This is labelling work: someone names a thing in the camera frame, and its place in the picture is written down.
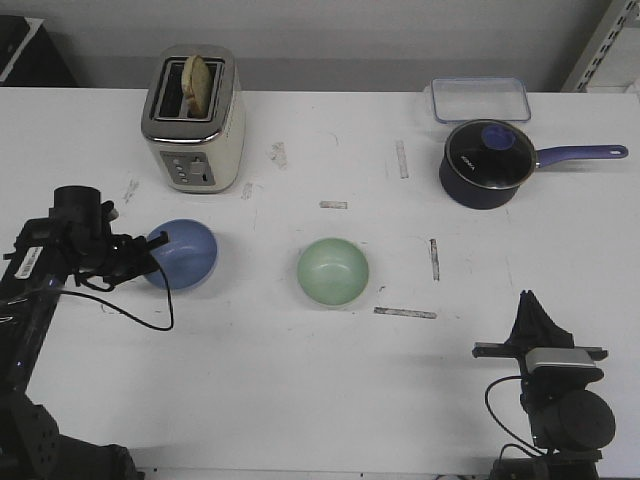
pan handle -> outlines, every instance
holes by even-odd
[[[576,145],[538,150],[537,167],[547,167],[564,160],[586,158],[624,158],[629,150],[624,145]]]

bread slice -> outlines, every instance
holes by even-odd
[[[211,100],[211,86],[213,80],[209,67],[200,55],[192,55],[184,62],[182,70],[182,94],[184,95],[189,113],[195,118],[205,118]]]

white table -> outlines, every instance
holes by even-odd
[[[509,438],[483,391],[517,366],[473,359],[471,349],[504,341],[520,291],[531,289],[577,344],[610,351],[605,378],[590,386],[618,423],[598,469],[640,473],[636,96],[531,94],[522,128],[537,148],[621,143],[631,153],[537,171],[507,205],[476,211],[439,184],[447,130],[420,93],[245,92],[240,174],[204,196],[165,185],[140,134],[145,95],[0,89],[3,251],[66,184],[114,200],[116,233],[188,217],[220,241],[211,278],[176,295],[171,333],[60,301],[28,394],[63,433],[125,445],[140,467],[160,471],[487,472]],[[286,162],[275,158],[278,142]],[[365,293],[337,310],[312,303],[294,278],[301,250],[326,236],[357,243],[371,267]],[[144,279],[108,299],[167,321],[163,293]],[[498,415],[529,438],[517,382],[497,388]]]

green bowl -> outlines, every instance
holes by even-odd
[[[302,290],[322,305],[341,306],[355,300],[367,286],[369,264],[353,243],[341,238],[318,240],[298,260]]]

toaster control knob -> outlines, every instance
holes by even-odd
[[[195,160],[189,164],[189,173],[191,175],[202,175],[205,173],[206,164],[202,161]]]

